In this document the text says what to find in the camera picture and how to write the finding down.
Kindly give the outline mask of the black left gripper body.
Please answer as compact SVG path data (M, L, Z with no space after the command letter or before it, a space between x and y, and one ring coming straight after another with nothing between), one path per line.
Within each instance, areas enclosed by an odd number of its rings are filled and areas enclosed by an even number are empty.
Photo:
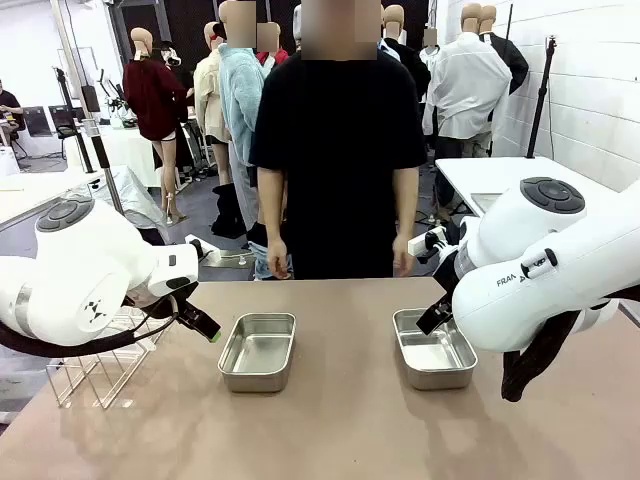
M143 286L137 287L127 293L124 299L126 307L137 308L148 314L150 317L170 317L174 310L170 297L175 300L179 314L185 313L192 308L188 301L189 297L196 290L198 282L192 282L168 294L156 296Z

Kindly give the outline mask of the person's left hand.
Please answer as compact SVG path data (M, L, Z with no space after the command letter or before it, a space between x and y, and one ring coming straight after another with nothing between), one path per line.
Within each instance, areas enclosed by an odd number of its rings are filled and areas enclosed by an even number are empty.
M398 234L393 242L393 268L396 277L408 276L413 268L415 257L409 253L409 237Z

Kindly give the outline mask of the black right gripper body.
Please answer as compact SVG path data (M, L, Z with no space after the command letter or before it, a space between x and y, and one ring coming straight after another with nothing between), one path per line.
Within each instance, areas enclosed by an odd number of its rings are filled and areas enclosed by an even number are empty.
M449 301L451 295L459 282L458 275L455 271L455 260L458 251L456 248L442 250L438 256L438 265L434 272L434 279L443 288L445 294L441 297L441 301Z

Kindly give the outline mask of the person's right hand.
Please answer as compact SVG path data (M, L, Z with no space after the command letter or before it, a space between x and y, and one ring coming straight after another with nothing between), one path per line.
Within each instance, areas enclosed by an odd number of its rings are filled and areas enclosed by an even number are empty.
M288 253L284 241L280 238L268 240L267 261L274 277L280 280L289 279L291 273L288 266Z

